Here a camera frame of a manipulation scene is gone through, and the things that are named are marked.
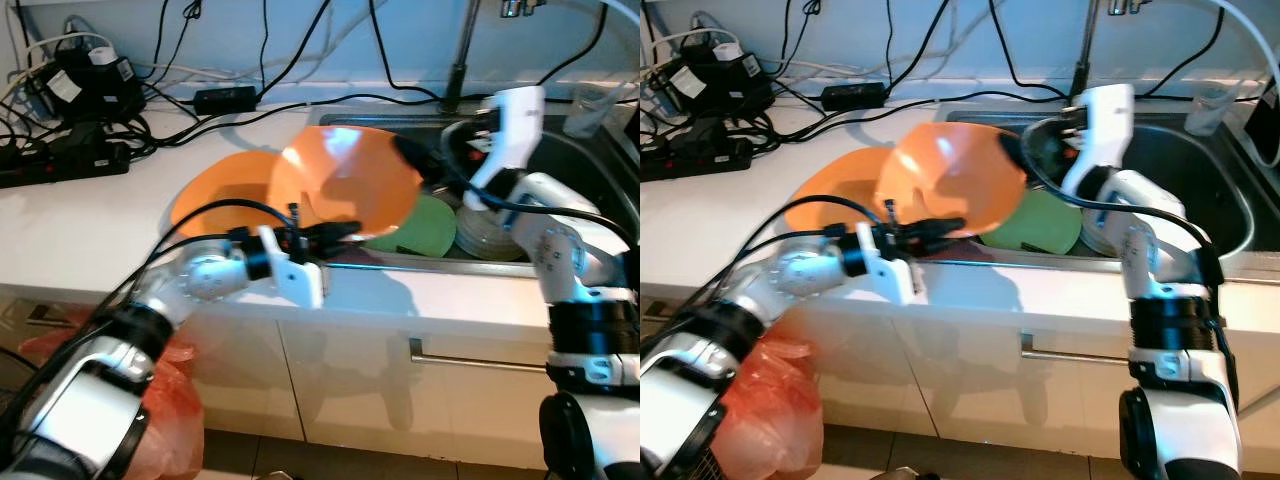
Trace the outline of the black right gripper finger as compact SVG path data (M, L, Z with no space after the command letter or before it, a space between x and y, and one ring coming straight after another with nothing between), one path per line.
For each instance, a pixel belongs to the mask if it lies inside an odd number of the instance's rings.
M1044 170L1041 157L1050 137L1042 133L1033 133L1030 137L1015 132L1002 133L1002 148L1009 159L1025 173L1025 186L1043 186L1044 183L1032 170L1033 166Z
M442 180L442 165L425 143L397 134L396 151L404 164L419 174L425 186L434 186Z

